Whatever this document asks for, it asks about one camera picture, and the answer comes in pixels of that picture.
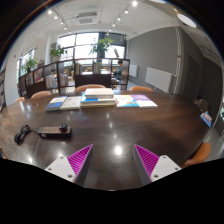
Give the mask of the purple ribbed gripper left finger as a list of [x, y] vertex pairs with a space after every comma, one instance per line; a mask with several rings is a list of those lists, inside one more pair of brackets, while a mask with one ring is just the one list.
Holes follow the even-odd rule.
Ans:
[[93, 145], [90, 144], [68, 157], [60, 156], [46, 168], [46, 171], [82, 186], [93, 155], [92, 148]]

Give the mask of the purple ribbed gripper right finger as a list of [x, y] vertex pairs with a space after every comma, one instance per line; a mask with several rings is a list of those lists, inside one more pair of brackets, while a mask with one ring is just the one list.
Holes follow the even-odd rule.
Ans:
[[180, 167], [167, 155], [158, 156], [137, 144], [134, 145], [134, 158], [143, 185], [180, 170]]

